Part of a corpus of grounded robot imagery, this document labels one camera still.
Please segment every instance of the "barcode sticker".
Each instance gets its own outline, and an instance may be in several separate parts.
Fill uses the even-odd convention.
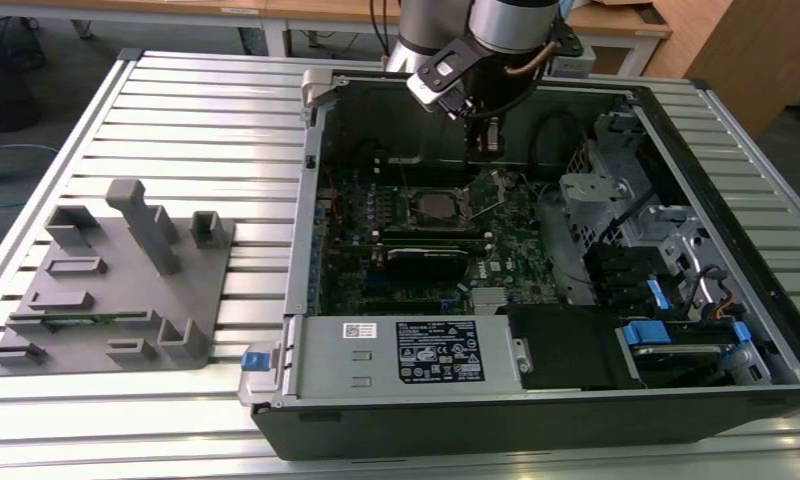
[[[222,13],[236,13],[237,15],[257,15],[258,11],[254,8],[220,8]]]
[[[376,324],[345,323],[344,338],[376,338]]]

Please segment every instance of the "power supply label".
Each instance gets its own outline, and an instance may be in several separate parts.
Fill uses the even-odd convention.
[[[482,356],[473,321],[397,322],[402,383],[481,382]]]

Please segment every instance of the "motherboard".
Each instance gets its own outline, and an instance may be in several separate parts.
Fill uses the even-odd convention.
[[[448,187],[397,173],[326,169],[309,312],[486,315],[557,302],[536,217],[544,185],[503,169]]]

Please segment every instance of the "blue tab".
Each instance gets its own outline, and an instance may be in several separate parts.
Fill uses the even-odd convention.
[[[744,324],[744,322],[735,322],[732,324],[732,330],[735,331],[735,336],[737,337],[739,343],[743,343],[752,338],[752,335],[749,335],[749,329],[747,328],[747,324]]]
[[[245,352],[240,360],[240,366],[246,372],[268,372],[272,369],[269,365],[272,355],[262,352]]]
[[[657,303],[657,307],[661,310],[669,310],[669,301],[667,300],[667,296],[664,295],[661,286],[657,284],[657,280],[649,279],[645,281],[645,283],[649,285],[649,290],[652,290],[652,295],[655,295],[655,303]]]
[[[637,345],[640,343],[640,335],[637,335],[635,327],[625,325],[623,327],[623,334],[625,335],[625,343],[628,345]]]
[[[623,328],[628,345],[672,343],[667,327],[660,320],[633,320]]]

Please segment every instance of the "floor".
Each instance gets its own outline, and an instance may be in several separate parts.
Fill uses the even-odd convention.
[[[41,20],[38,39],[47,65],[26,74],[43,111],[41,122],[17,133],[0,134],[0,144],[38,143],[58,148],[74,126],[94,91],[124,47],[150,50],[242,54],[233,28],[190,27],[94,22],[94,39],[77,39],[66,20]],[[306,38],[292,34],[293,54],[354,60],[376,60],[380,55],[373,35],[337,33],[320,38],[321,48],[309,48]],[[759,139],[759,145],[800,194],[800,122],[784,112]],[[0,151],[0,203],[22,202],[31,193],[50,161],[43,151]],[[0,241],[19,208],[0,208]]]

